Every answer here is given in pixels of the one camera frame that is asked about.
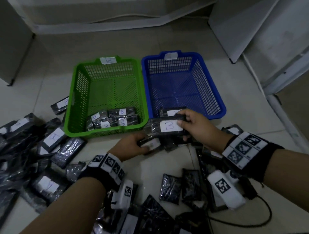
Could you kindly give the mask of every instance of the basket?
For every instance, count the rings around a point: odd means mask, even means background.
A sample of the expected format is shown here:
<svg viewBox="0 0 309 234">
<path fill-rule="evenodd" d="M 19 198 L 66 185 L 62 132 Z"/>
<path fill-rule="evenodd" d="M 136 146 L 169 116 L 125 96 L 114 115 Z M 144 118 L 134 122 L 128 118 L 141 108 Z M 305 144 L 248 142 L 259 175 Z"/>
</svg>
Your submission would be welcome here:
<svg viewBox="0 0 309 234">
<path fill-rule="evenodd" d="M 98 137 L 140 130 L 147 123 L 148 109 L 139 60 L 119 56 L 111 64 L 102 59 L 74 68 L 64 124 L 69 137 Z M 135 107 L 140 124 L 86 131 L 86 118 L 102 109 Z"/>
<path fill-rule="evenodd" d="M 160 108 L 187 107 L 208 119 L 219 119 L 226 107 L 202 56 L 195 52 L 161 52 L 142 59 L 149 117 Z"/>
</svg>

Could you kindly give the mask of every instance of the blue plastic basket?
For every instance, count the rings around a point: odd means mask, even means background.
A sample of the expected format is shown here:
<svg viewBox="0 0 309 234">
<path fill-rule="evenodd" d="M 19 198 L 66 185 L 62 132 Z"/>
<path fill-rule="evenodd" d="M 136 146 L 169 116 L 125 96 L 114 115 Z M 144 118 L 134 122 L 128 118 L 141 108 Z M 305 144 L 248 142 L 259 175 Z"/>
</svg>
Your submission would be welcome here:
<svg viewBox="0 0 309 234">
<path fill-rule="evenodd" d="M 146 56 L 142 59 L 142 70 L 149 118 L 159 117 L 158 110 L 162 107 L 185 106 L 208 119 L 219 119 L 226 114 L 200 54 L 178 50 Z"/>
</svg>

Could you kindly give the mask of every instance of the person's right arm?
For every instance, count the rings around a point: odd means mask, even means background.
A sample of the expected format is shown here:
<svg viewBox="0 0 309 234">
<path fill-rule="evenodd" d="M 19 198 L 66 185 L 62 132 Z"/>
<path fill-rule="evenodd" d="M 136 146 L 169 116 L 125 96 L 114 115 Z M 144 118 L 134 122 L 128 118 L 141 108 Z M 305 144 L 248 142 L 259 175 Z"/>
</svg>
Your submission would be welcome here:
<svg viewBox="0 0 309 234">
<path fill-rule="evenodd" d="M 216 128 L 206 117 L 185 109 L 178 112 L 189 122 L 179 121 L 196 140 L 212 150 L 222 153 L 233 137 Z M 264 183 L 294 204 L 309 212 L 309 155 L 277 149 L 267 166 Z"/>
</svg>

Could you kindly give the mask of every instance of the green plastic basket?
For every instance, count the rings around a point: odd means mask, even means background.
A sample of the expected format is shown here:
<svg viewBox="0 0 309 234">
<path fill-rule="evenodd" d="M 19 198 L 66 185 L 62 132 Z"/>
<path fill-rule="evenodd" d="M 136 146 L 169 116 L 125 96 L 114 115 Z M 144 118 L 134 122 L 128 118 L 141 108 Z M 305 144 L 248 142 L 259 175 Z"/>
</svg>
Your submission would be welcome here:
<svg viewBox="0 0 309 234">
<path fill-rule="evenodd" d="M 64 131 L 69 137 L 98 137 L 141 130 L 148 109 L 141 62 L 116 56 L 117 63 L 103 65 L 100 59 L 74 68 Z M 86 118 L 102 109 L 135 107 L 140 124 L 86 131 Z"/>
</svg>

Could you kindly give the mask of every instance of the person's left hand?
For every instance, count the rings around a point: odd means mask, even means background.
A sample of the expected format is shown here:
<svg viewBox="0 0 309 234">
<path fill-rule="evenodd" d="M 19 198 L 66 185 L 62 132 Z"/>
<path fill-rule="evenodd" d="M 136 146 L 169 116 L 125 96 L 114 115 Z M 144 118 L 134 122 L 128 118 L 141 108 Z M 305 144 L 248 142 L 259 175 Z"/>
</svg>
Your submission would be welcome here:
<svg viewBox="0 0 309 234">
<path fill-rule="evenodd" d="M 143 132 L 130 134 L 121 138 L 120 141 L 108 151 L 108 153 L 115 155 L 121 162 L 137 155 L 145 154 L 149 151 L 148 146 L 139 147 L 136 142 L 146 137 L 147 135 Z"/>
</svg>

